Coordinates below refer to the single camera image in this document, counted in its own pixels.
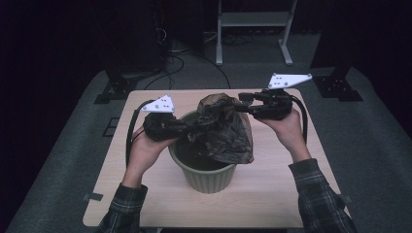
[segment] white marker tag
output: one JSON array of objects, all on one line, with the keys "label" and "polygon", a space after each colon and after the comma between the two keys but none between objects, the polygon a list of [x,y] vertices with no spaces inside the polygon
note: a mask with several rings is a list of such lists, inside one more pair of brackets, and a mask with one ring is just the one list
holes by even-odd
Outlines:
[{"label": "white marker tag", "polygon": [[174,113],[175,106],[173,105],[173,101],[172,98],[170,98],[170,95],[165,95],[153,101],[152,103],[145,105],[142,108],[142,111],[150,113]]},{"label": "white marker tag", "polygon": [[312,75],[283,75],[273,74],[272,79],[269,82],[269,89],[288,88],[298,83],[311,80]]}]

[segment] wrist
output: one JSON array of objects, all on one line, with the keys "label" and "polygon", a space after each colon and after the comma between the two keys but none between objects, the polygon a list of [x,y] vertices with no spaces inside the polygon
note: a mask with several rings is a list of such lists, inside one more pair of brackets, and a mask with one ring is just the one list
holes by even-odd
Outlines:
[{"label": "wrist", "polygon": [[293,163],[312,158],[306,145],[294,147],[289,152],[291,153]]},{"label": "wrist", "polygon": [[131,188],[140,188],[142,184],[143,174],[144,173],[142,172],[127,170],[124,173],[124,177],[123,177],[123,180],[121,181],[121,184],[123,186],[131,187]]}]

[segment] flannel shirt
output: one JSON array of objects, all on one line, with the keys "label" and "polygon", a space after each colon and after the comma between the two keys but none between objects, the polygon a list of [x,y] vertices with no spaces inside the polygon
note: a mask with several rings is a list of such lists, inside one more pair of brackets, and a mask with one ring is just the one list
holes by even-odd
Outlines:
[{"label": "flannel shirt", "polygon": [[103,217],[96,233],[137,233],[140,227],[140,211],[148,188],[131,188],[119,185],[110,204],[109,212]]},{"label": "flannel shirt", "polygon": [[296,183],[305,232],[358,232],[345,203],[329,186],[315,158],[289,165]]},{"label": "flannel shirt", "polygon": [[[296,182],[299,212],[305,232],[357,232],[344,212],[345,203],[330,188],[315,158],[291,164]],[[130,188],[120,184],[109,212],[100,222],[97,233],[139,232],[140,211],[148,188]]]}]

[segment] person's right hand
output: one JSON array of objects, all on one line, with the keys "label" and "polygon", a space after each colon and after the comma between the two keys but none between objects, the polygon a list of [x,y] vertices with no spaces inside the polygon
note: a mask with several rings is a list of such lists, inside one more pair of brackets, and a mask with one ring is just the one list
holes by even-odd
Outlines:
[{"label": "person's right hand", "polygon": [[302,136],[300,115],[295,109],[282,120],[258,119],[260,122],[272,128],[279,141],[291,153],[293,162],[311,158]]}]

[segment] plastic bag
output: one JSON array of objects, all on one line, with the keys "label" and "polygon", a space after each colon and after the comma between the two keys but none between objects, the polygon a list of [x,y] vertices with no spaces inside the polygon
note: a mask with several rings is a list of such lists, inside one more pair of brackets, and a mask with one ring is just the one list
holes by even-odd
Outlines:
[{"label": "plastic bag", "polygon": [[202,155],[214,160],[246,164],[254,161],[252,128],[245,113],[234,111],[236,98],[225,93],[203,98],[198,106],[196,130],[189,133],[191,142],[203,144]]}]

